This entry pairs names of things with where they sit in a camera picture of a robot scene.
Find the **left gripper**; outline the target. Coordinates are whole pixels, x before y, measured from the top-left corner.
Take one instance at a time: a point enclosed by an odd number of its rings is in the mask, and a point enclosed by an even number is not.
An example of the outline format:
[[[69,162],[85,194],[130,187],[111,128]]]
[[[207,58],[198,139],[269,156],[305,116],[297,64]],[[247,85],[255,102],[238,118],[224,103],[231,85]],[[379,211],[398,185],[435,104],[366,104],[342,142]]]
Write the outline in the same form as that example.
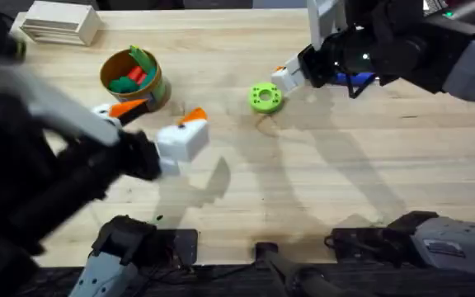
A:
[[[149,113],[148,99],[102,104],[93,107],[92,113],[123,128]],[[156,180],[161,174],[180,175],[180,163],[190,163],[208,145],[209,125],[207,120],[169,125],[157,132],[155,143],[142,131],[120,131],[117,136],[112,144],[97,145],[97,181],[114,181],[122,175],[145,181]]]

